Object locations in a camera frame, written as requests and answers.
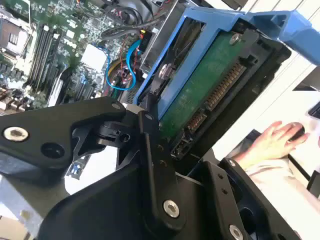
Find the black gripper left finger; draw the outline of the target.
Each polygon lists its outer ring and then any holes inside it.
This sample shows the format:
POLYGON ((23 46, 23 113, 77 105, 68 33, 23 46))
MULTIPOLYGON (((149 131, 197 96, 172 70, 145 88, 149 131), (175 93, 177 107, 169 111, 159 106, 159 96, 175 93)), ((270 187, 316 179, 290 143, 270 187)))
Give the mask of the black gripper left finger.
POLYGON ((150 162, 172 165, 168 146, 159 137, 157 116, 145 110, 134 113, 111 97, 0 118, 0 172, 24 190, 36 187, 43 192, 43 197, 34 197, 39 204, 58 192, 74 161, 107 146, 118 149, 116 171, 150 162))

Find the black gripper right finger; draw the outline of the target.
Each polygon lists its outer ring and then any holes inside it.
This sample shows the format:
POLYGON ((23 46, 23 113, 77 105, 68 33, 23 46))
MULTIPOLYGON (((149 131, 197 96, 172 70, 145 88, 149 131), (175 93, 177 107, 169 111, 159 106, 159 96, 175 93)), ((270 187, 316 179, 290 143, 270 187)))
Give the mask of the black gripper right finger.
POLYGON ((297 240, 299 236, 244 170, 231 159, 203 161, 202 184, 214 240, 297 240))

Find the person's bare hand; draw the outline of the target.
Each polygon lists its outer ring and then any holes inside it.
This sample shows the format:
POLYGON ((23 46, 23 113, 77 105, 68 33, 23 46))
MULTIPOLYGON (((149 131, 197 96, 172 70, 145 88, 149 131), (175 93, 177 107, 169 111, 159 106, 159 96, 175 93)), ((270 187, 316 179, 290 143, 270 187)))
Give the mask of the person's bare hand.
POLYGON ((310 136, 304 133, 295 140, 291 140, 301 129, 302 124, 290 122, 284 125, 281 121, 273 122, 246 150, 233 159, 243 168, 266 160, 280 159, 303 144, 310 136))

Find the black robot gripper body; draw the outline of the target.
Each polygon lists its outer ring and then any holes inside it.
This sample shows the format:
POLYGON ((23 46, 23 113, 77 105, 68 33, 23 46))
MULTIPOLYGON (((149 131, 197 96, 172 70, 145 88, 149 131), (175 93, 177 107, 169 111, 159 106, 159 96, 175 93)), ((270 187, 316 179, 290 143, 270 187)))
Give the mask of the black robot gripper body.
POLYGON ((202 163, 199 181, 169 162, 128 165, 60 201, 40 240, 210 240, 202 163))

